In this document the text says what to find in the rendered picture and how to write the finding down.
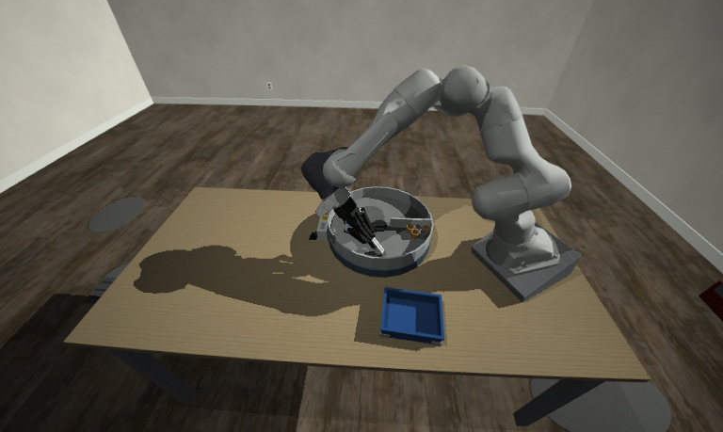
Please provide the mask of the blue shallow tray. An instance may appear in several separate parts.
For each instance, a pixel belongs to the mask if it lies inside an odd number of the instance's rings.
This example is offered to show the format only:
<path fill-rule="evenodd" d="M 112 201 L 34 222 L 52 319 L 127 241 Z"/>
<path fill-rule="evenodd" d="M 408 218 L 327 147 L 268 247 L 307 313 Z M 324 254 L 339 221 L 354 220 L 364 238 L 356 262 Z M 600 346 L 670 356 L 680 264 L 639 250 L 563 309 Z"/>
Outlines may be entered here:
<path fill-rule="evenodd" d="M 442 346 L 442 295 L 385 287 L 379 337 Z"/>

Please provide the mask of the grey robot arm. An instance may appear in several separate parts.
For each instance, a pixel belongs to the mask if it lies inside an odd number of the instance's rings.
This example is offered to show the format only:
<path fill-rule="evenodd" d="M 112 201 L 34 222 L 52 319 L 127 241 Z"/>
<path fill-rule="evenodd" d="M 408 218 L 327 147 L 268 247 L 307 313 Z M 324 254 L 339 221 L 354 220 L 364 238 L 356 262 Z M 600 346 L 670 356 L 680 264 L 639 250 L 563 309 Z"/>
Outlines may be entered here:
<path fill-rule="evenodd" d="M 317 215 L 345 204 L 351 190 L 346 187 L 354 184 L 362 166 L 432 106 L 447 116 L 443 110 L 455 114 L 451 117 L 474 115 L 489 160 L 516 172 L 480 185 L 472 195 L 474 210 L 495 221 L 491 258 L 513 275 L 558 265 L 556 243 L 545 230 L 534 227 L 531 210 L 566 198 L 570 177 L 533 148 L 511 90 L 491 88 L 480 72 L 465 65 L 444 79 L 426 69 L 413 73 L 387 96 L 369 128 L 349 147 L 315 152 L 303 163 L 304 178 L 322 200 Z"/>

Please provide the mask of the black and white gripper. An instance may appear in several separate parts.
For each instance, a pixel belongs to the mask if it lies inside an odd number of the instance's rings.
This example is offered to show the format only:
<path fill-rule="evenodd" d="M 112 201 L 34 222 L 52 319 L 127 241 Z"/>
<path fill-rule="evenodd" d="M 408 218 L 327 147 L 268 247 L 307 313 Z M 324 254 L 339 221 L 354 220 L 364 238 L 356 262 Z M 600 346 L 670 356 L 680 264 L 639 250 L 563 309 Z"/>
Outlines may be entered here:
<path fill-rule="evenodd" d="M 359 209 L 356 202 L 349 197 L 347 202 L 339 208 L 334 209 L 334 212 L 344 221 L 344 232 L 349 233 L 362 244 L 368 243 L 377 255 L 383 253 L 384 248 L 375 238 L 375 230 L 365 212 L 364 207 Z"/>

